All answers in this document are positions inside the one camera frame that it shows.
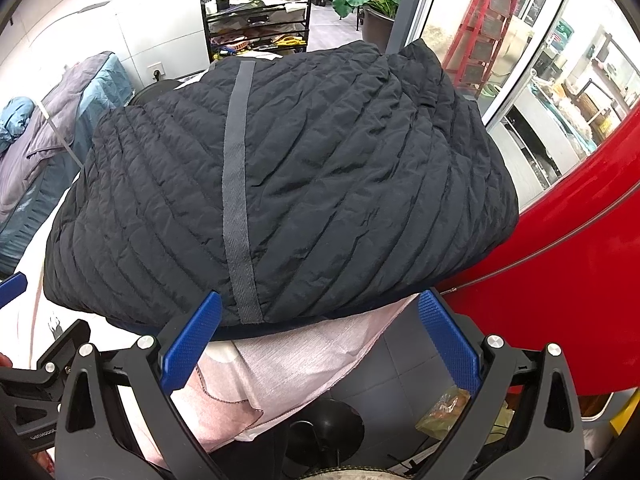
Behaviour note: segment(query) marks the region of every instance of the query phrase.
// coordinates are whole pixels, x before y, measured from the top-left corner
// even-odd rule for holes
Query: potted plant
[[[386,50],[391,29],[394,26],[400,0],[334,0],[335,12],[341,18],[348,16],[354,9],[362,7],[364,22],[362,39],[375,44],[380,52]]]

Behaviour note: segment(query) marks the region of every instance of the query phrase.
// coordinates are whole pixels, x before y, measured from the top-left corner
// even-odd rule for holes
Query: black puffer garment
[[[366,312],[478,262],[511,177],[422,40],[269,61],[107,112],[50,232],[46,297],[160,327],[220,293],[218,338]]]

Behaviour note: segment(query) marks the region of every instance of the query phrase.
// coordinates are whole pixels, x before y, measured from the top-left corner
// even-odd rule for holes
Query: metal pivot bolt
[[[147,348],[151,348],[154,344],[154,337],[152,335],[143,335],[140,339],[138,339],[138,347],[146,350]]]
[[[555,357],[558,357],[562,353],[560,345],[557,345],[556,343],[549,343],[546,346],[546,351]]]
[[[87,357],[93,351],[94,351],[94,346],[90,345],[89,343],[85,343],[80,347],[80,349],[78,350],[78,353],[82,357]]]
[[[504,346],[504,339],[495,334],[488,336],[486,342],[491,348],[502,348]]]

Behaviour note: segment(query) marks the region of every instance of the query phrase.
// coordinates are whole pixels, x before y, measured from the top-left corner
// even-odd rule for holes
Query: tiled wall
[[[17,95],[42,98],[65,64],[105,50],[118,55],[136,89],[153,82],[147,67],[156,62],[162,62],[167,78],[207,67],[199,0],[110,0],[53,23],[101,1],[20,3],[14,24],[0,34],[0,107]]]

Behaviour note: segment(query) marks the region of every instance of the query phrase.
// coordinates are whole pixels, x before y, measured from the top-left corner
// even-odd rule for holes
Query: pink cloth
[[[27,291],[0,310],[0,352],[18,368],[33,368],[55,336],[76,319],[89,323],[90,340],[101,351],[129,347],[138,338],[101,316],[68,310],[42,294],[45,243],[57,210],[18,264],[29,280]],[[281,334],[210,343],[172,401],[206,451],[233,439],[253,440],[348,374],[413,298]],[[120,394],[145,457],[162,465],[133,392],[121,387]]]

